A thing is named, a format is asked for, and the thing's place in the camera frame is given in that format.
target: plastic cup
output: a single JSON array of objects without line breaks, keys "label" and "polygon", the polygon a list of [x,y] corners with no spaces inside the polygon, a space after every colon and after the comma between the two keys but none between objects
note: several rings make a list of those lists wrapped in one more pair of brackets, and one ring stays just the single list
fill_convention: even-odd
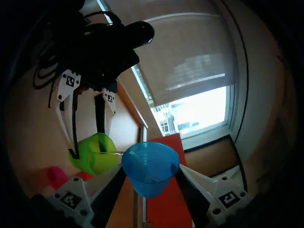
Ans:
[{"label": "plastic cup", "polygon": [[179,156],[159,142],[131,146],[122,156],[122,167],[135,191],[146,198],[163,193],[179,168]]},{"label": "plastic cup", "polygon": [[80,159],[73,159],[70,155],[71,163],[93,176],[102,174],[118,165],[118,156],[111,154],[117,152],[116,147],[110,137],[103,133],[96,133],[79,141],[78,150]]}]

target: red surface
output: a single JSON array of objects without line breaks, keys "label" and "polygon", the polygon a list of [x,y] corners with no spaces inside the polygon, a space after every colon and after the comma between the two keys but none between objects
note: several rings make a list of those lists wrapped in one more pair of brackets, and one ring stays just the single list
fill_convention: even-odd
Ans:
[{"label": "red surface", "polygon": [[[186,165],[185,153],[179,134],[149,140],[172,147],[179,155],[180,163]],[[147,199],[147,220],[153,228],[191,228],[192,218],[178,187],[175,177],[158,197]]]},{"label": "red surface", "polygon": [[65,182],[68,181],[68,177],[65,172],[57,166],[49,167],[46,172],[46,176],[49,184],[55,190],[60,188]]},{"label": "red surface", "polygon": [[94,177],[93,175],[86,173],[84,171],[80,171],[79,173],[76,174],[76,176],[80,177],[83,181],[87,181]]}]

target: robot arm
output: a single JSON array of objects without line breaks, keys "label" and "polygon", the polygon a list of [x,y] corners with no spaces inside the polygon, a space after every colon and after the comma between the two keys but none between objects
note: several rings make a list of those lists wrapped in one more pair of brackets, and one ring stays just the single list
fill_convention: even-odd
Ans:
[{"label": "robot arm", "polygon": [[[53,92],[52,107],[57,116],[60,131],[74,159],[79,159],[76,136],[77,88],[80,85],[81,75],[65,70],[58,78]],[[116,96],[106,88],[95,97],[96,122],[98,132],[109,135],[111,121],[116,114]]]},{"label": "robot arm", "polygon": [[[72,177],[48,200],[81,227],[105,227],[125,177],[121,165],[86,182]],[[228,179],[215,180],[184,165],[180,165],[175,178],[196,227],[223,225],[252,200]]]}]

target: window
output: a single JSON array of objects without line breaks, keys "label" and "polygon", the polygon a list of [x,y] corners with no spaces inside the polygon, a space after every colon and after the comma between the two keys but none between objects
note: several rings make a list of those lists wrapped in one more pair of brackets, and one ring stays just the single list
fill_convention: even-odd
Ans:
[{"label": "window", "polygon": [[161,128],[163,129],[163,132],[164,132],[165,134],[169,133],[169,126],[168,126],[168,121],[167,121],[167,120],[161,121],[161,122],[160,122],[160,126],[161,126]]},{"label": "window", "polygon": [[[165,104],[167,108],[163,115],[154,117],[165,134],[169,132],[164,129],[165,123],[168,125],[170,120],[173,122],[172,133],[179,132],[182,139],[193,137],[227,124],[229,90],[230,87],[221,87],[170,102]],[[163,106],[156,107],[156,110],[163,109]]]}]

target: screw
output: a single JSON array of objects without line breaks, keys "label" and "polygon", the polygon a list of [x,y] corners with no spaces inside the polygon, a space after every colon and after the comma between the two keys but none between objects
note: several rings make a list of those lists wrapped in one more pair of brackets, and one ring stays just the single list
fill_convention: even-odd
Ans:
[{"label": "screw", "polygon": [[81,210],[81,211],[80,211],[80,214],[81,214],[82,216],[87,216],[88,212],[87,212],[86,210]]},{"label": "screw", "polygon": [[214,215],[218,215],[218,214],[220,214],[220,212],[221,212],[221,209],[219,209],[219,208],[216,208],[216,209],[214,209],[214,210],[212,211],[212,213],[213,213]]}]

